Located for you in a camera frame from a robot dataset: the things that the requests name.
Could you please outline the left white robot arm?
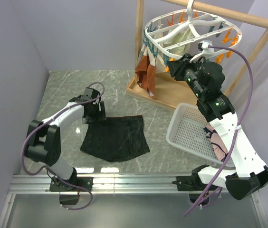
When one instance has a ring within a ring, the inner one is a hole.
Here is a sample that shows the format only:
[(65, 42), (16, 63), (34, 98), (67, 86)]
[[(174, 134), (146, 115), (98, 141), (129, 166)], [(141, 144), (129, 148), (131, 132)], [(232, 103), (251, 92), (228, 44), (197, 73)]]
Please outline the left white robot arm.
[(31, 121), (21, 149), (21, 162), (25, 158), (40, 162), (42, 168), (52, 173), (54, 184), (65, 191), (79, 190), (76, 169), (61, 157), (61, 133), (81, 118), (87, 124), (105, 120), (103, 94), (88, 86), (82, 95), (71, 98), (56, 114), (42, 121)]

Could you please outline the white clip hanger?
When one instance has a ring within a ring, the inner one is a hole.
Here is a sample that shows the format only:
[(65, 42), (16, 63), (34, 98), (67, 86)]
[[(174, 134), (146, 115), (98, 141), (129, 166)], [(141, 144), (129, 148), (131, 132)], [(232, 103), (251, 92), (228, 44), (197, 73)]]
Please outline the white clip hanger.
[[(184, 42), (164, 47), (165, 41), (172, 39), (180, 31), (190, 29), (194, 38)], [(226, 19), (199, 10), (190, 8), (176, 10), (167, 14), (160, 15), (150, 20), (144, 27), (146, 36), (164, 54), (165, 59), (179, 59), (182, 56), (170, 53), (170, 50), (179, 46), (190, 44), (198, 45), (199, 42), (208, 40), (212, 45), (220, 43), (235, 48), (242, 40), (242, 32), (239, 27)], [(189, 52), (193, 55), (200, 51), (190, 47)]]

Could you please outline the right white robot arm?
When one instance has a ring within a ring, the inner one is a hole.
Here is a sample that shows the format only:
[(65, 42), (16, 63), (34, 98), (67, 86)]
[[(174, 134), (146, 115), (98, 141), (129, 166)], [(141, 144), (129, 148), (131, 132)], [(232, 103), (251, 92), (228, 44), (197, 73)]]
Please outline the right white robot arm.
[(235, 170), (200, 166), (192, 171), (191, 184), (202, 190), (208, 184), (226, 188), (241, 200), (268, 184), (268, 166), (258, 156), (243, 129), (230, 100), (220, 90), (225, 80), (222, 66), (215, 62), (192, 61), (185, 54), (179, 60), (167, 62), (171, 77), (184, 81), (197, 98), (197, 107), (219, 135), (228, 150), (225, 163), (232, 159)]

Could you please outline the orange clothes peg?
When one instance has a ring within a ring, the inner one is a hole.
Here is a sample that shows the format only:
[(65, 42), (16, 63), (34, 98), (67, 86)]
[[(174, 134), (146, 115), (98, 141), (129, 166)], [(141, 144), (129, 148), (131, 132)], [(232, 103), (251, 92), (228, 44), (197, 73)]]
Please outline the orange clothes peg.
[(170, 69), (169, 69), (168, 66), (166, 67), (165, 72), (166, 72), (166, 73), (169, 73), (169, 72), (170, 72)]

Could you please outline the black striped underwear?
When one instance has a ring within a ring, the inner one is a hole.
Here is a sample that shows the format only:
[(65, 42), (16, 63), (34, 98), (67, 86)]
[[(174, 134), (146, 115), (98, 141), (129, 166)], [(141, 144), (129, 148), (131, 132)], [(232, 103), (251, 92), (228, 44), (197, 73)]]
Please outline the black striped underwear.
[(143, 116), (108, 117), (90, 123), (80, 150), (107, 162), (125, 162), (150, 152)]

